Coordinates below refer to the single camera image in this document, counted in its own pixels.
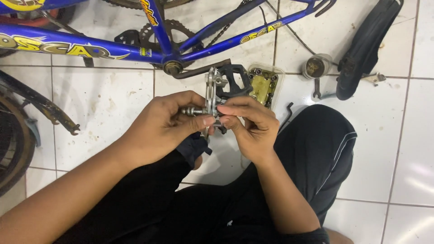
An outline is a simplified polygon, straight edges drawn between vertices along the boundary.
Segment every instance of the wrench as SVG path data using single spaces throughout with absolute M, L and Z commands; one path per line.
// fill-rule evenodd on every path
M 315 91 L 313 92 L 313 98 L 318 96 L 318 99 L 321 98 L 321 92 L 319 92 L 319 78 L 315 79 Z

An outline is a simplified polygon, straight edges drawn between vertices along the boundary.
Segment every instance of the black mudguard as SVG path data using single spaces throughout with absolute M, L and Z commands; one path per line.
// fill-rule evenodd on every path
M 351 98 L 363 74 L 370 74 L 378 62 L 378 49 L 390 26 L 404 5 L 404 0 L 380 0 L 353 38 L 351 47 L 339 62 L 341 72 L 336 95 Z

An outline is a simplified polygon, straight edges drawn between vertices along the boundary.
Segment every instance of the sticker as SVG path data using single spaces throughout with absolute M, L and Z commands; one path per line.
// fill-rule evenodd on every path
M 141 47 L 140 55 L 145 57 L 152 57 L 152 49 Z
M 149 8 L 149 1 L 148 0 L 140 0 L 141 6 L 143 7 L 143 10 L 145 11 L 146 16 L 148 17 L 149 23 L 153 26 L 158 26 L 157 18 L 154 16 L 154 11 Z
M 7 34 L 0 33 L 0 48 L 103 59 L 123 59 L 130 55 L 127 53 L 122 56 L 112 56 L 106 48 L 101 46 L 63 42 L 44 42 L 44 39 L 44 36 L 29 38 L 17 35 L 9 36 Z
M 18 11 L 32 11 L 44 5 L 45 0 L 0 0 L 7 7 Z
M 276 22 L 276 23 L 268 26 L 268 32 L 276 30 L 277 28 L 282 27 L 282 26 L 283 26 L 282 22 L 280 22 L 280 21 Z M 251 34 L 243 37 L 241 39 L 240 43 L 241 44 L 246 43 L 246 42 L 248 42 L 248 41 L 250 41 L 252 39 L 257 38 L 258 36 L 262 36 L 263 34 L 267 34 L 266 27 L 264 27 L 263 29 L 261 29 L 259 32 L 253 32 L 253 33 L 251 33 Z

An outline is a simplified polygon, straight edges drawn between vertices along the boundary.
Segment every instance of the blue bicycle frame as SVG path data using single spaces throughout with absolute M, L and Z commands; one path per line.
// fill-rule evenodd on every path
M 77 3 L 80 1 L 83 0 L 71 0 L 71 3 Z M 219 18 L 200 30 L 195 36 L 183 42 L 179 49 L 175 49 L 171 44 L 163 24 L 163 19 L 157 9 L 157 5 L 155 4 L 155 0 L 140 0 L 140 2 L 152 29 L 155 32 L 155 37 L 160 43 L 161 51 L 15 24 L 0 24 L 0 48 L 75 55 L 89 58 L 122 59 L 155 64 L 164 64 L 167 61 L 184 63 L 223 52 L 249 40 L 255 39 L 263 34 L 276 30 L 279 27 L 316 12 L 329 2 L 324 9 L 318 12 L 317 16 L 319 16 L 336 2 L 336 0 L 294 0 L 297 2 L 307 3 L 307 8 L 279 20 L 270 22 L 267 26 L 260 26 L 210 47 L 197 49 L 191 53 L 184 54 L 187 50 L 200 45 L 202 40 L 213 35 L 226 24 L 233 22 L 265 1 L 266 0 L 253 0 L 252 2 L 245 4 L 243 7 L 237 8 Z M 46 2 L 50 2 L 49 6 L 51 8 L 58 8 L 67 5 L 68 3 L 68 1 L 65 0 L 46 0 Z M 2 3 L 0 3 L 0 12 L 4 9 L 4 6 L 1 6 Z

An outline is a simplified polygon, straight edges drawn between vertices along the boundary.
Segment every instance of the hand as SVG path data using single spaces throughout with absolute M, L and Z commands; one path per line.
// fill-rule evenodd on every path
M 279 131 L 275 114 L 250 96 L 235 97 L 217 110 L 224 116 L 220 121 L 232 129 L 241 153 L 254 164 L 262 164 L 272 157 L 274 142 Z M 243 117 L 245 126 L 237 118 Z
M 179 108 L 185 106 L 202 108 L 205 98 L 186 91 L 152 99 L 127 132 L 113 143 L 119 160 L 128 163 L 131 170 L 154 163 L 190 134 L 215 123 L 211 115 L 188 117 L 179 113 Z

